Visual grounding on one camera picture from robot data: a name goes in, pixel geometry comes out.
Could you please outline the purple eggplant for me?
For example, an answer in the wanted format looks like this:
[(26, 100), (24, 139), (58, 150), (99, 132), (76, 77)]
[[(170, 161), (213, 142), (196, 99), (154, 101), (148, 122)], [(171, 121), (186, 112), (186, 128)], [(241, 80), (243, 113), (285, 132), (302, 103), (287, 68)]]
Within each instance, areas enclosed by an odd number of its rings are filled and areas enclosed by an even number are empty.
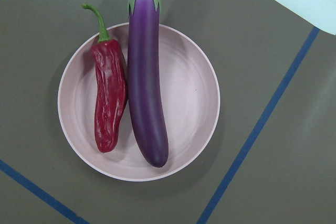
[(159, 75), (161, 0), (129, 0), (128, 95), (134, 136), (145, 160), (163, 167), (169, 144)]

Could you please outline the red chili pepper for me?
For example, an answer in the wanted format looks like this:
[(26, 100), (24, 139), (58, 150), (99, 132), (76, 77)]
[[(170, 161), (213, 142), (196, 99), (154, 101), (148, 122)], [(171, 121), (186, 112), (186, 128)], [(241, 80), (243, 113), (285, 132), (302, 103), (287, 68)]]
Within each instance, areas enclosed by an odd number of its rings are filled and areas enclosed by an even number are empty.
[(91, 47), (97, 82), (94, 139), (98, 150), (107, 153), (118, 142), (128, 100), (124, 56), (118, 41), (110, 37), (100, 12), (90, 4), (83, 4), (82, 8), (92, 11), (99, 24), (98, 42)]

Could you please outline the pink round plate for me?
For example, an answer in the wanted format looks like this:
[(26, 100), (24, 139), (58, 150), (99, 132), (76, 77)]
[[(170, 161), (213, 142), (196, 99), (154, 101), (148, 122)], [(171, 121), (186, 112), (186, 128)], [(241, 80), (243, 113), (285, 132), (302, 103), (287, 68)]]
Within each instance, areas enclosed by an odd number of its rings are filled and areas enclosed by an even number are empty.
[(98, 35), (93, 35), (77, 49), (59, 85), (59, 120), (71, 148), (96, 171), (131, 182), (161, 179), (189, 165), (210, 141), (221, 104), (217, 76), (202, 49), (180, 31), (160, 26), (160, 87), (169, 157), (156, 168), (138, 148), (129, 110), (123, 114), (115, 149), (108, 153), (97, 149), (93, 129), (97, 83), (91, 55), (97, 41)]

